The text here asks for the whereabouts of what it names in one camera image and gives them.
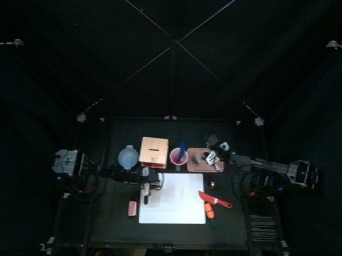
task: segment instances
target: cardboard box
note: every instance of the cardboard box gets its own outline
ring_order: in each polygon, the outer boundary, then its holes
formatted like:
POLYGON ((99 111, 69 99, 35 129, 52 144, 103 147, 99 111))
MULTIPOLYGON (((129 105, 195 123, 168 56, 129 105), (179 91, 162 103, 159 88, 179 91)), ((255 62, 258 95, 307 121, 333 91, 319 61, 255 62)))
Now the cardboard box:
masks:
POLYGON ((168 139, 143 137, 139 161, 143 166, 166 169, 168 139))

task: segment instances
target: cup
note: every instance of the cup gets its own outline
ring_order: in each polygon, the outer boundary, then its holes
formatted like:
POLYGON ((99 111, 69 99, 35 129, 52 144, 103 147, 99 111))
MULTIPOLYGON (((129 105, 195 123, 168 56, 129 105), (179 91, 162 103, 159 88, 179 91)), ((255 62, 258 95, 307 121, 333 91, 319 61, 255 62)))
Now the cup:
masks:
POLYGON ((179 159, 179 153, 180 153, 180 148, 174 148, 172 151, 170 152, 170 160, 171 163, 178 167, 176 170, 180 171, 180 166, 187 163, 188 160, 188 154, 187 151, 184 152, 184 155, 179 159))

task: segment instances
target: white paper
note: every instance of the white paper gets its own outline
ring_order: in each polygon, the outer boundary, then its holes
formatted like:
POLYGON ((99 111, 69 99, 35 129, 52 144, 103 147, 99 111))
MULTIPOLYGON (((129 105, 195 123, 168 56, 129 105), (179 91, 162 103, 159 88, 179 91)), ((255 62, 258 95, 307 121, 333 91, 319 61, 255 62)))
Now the white paper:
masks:
POLYGON ((198 191, 203 191, 202 173, 164 173, 163 188, 151 191, 147 205, 140 193, 139 223, 204 224, 204 202, 198 191))

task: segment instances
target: black table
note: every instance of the black table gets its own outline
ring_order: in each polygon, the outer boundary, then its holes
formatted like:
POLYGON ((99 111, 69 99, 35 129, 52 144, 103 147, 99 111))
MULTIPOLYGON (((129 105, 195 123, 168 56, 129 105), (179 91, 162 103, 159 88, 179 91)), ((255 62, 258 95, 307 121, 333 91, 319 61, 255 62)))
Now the black table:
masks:
MULTIPOLYGON (((84 124, 75 140, 76 148, 101 166, 117 165, 117 155, 125 145, 133 145, 139 152, 141 137, 168 139, 168 151, 186 142, 187 147, 206 147, 204 137, 216 134, 231 150, 251 158, 267 159, 262 127, 251 121, 176 120, 162 119, 105 119, 101 124, 84 124)), ((174 172, 168 165, 166 170, 174 172)), ((196 224, 139 224, 137 216, 127 216, 129 200, 139 201, 137 186, 121 184, 101 178, 101 191, 92 202, 61 201, 55 236, 59 247, 79 248, 158 248, 246 250, 248 221, 246 201, 232 191, 232 175, 236 167, 226 165, 222 173, 206 173, 204 181, 214 179, 215 190, 204 192, 228 199, 232 209, 214 206, 219 229, 212 231, 210 223, 196 224)))

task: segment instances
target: red object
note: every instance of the red object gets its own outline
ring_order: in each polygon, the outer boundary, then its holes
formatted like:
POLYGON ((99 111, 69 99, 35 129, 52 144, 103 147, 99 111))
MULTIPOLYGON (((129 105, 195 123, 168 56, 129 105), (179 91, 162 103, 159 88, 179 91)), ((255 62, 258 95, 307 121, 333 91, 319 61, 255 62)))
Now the red object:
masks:
POLYGON ((232 204, 227 201, 223 201, 212 196, 210 196, 208 194, 203 193, 202 191, 198 191, 199 197, 202 198, 203 201, 206 201, 207 203, 215 205, 215 204, 220 204, 227 208, 232 208, 232 204))

